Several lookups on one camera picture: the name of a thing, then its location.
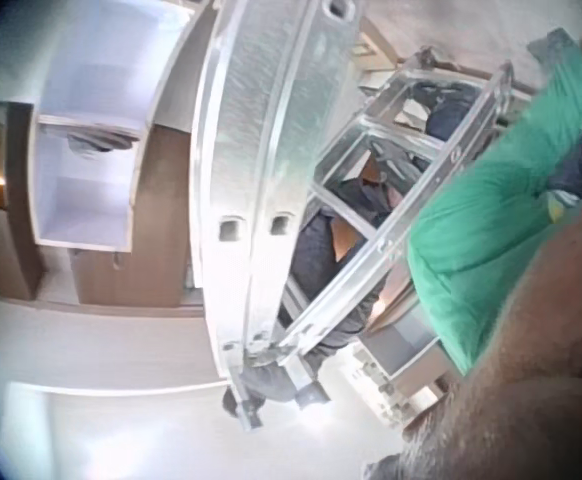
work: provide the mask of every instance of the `white shelf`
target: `white shelf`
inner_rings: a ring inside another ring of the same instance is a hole
[[[127,217],[137,157],[114,150],[85,158],[66,138],[35,136],[34,212],[38,243],[94,250],[127,250]]]
[[[71,2],[40,113],[144,129],[190,16],[156,0]]]
[[[75,0],[32,126],[29,194],[36,242],[130,251],[144,147],[194,12],[156,0]],[[90,158],[43,125],[131,134],[130,150]]]

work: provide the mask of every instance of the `ladder rail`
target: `ladder rail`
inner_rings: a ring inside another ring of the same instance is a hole
[[[238,378],[245,357],[270,346],[361,14],[362,0],[221,5],[196,100],[191,222],[223,376]]]

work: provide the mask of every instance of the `green cloth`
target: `green cloth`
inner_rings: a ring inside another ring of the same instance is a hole
[[[409,267],[431,326],[466,373],[506,297],[555,230],[546,180],[582,131],[582,53],[569,52],[546,90],[473,167],[422,210]]]

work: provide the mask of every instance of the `skin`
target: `skin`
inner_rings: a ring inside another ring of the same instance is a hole
[[[540,249],[476,368],[405,438],[397,478],[582,478],[582,211]]]

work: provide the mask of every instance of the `white wall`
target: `white wall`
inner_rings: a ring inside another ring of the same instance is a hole
[[[154,397],[55,397],[61,480],[355,480],[362,465],[400,448],[339,372],[323,372],[334,399],[324,424],[294,405],[267,404],[245,433],[220,408],[223,388]]]
[[[487,72],[510,59],[535,88],[543,78],[526,44],[556,27],[582,40],[582,0],[369,0],[366,14],[402,57],[433,45]]]
[[[217,380],[201,318],[85,315],[0,301],[0,419],[9,382],[156,389]]]
[[[331,421],[322,430],[298,422],[293,405],[268,404],[262,411],[265,428],[244,434],[221,408],[223,388],[117,398],[53,395],[45,403],[37,393],[21,395],[8,387],[23,382],[149,390],[215,382],[206,326],[201,319],[106,317],[0,301],[0,460],[7,458],[11,472],[20,472],[14,480],[94,478],[85,473],[88,446],[108,437],[119,440],[116,434],[129,430],[132,437],[140,431],[141,437],[155,438],[145,442],[146,459],[120,478],[359,478],[363,462],[400,448],[399,434],[380,424],[334,371],[336,364],[321,376],[334,400]],[[48,425],[40,423],[38,407],[51,413]],[[44,440],[48,428],[53,454]],[[124,436],[122,444],[128,446]],[[55,465],[30,461],[43,457],[52,457]]]

